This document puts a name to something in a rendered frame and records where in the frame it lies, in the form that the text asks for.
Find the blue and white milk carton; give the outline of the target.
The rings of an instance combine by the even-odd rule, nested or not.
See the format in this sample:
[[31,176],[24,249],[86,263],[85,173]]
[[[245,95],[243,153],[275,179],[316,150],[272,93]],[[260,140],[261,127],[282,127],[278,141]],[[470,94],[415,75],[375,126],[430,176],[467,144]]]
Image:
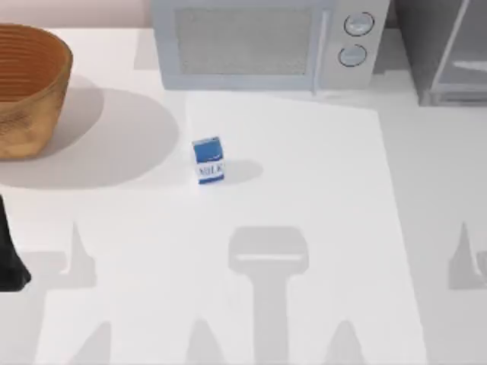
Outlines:
[[218,136],[194,141],[193,152],[199,185],[224,179],[224,150]]

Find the grey cabinet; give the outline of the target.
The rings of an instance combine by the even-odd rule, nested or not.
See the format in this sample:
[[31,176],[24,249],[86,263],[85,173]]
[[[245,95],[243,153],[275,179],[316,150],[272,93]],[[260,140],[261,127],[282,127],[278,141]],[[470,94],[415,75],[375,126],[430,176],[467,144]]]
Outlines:
[[395,0],[420,106],[487,107],[487,0]]

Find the pale microwave oven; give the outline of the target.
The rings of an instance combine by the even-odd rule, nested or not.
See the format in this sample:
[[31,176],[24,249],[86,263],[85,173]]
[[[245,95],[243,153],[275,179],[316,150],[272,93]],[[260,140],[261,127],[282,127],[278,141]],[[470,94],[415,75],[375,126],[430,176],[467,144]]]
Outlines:
[[368,86],[390,0],[151,0],[173,90]]

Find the microwave oven door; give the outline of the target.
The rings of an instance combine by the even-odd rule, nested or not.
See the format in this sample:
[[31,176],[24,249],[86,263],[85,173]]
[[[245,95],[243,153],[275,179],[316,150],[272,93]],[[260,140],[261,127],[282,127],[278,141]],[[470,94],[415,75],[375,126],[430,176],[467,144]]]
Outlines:
[[329,0],[151,0],[163,85],[312,90]]

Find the round microwave knob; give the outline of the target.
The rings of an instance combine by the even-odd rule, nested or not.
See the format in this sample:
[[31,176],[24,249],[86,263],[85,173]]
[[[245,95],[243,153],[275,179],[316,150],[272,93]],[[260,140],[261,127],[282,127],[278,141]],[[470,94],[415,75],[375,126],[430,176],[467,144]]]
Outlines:
[[354,44],[342,48],[338,54],[339,63],[346,68],[362,65],[368,57],[368,51],[361,45]]
[[374,27],[374,17],[368,12],[350,14],[344,22],[344,30],[351,37],[362,37]]

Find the brown woven basket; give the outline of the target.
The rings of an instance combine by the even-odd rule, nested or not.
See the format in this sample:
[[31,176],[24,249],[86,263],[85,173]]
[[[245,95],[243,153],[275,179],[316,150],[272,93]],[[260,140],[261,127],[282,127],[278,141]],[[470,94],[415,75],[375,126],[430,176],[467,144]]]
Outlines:
[[37,156],[53,137],[73,53],[38,27],[0,23],[0,160]]

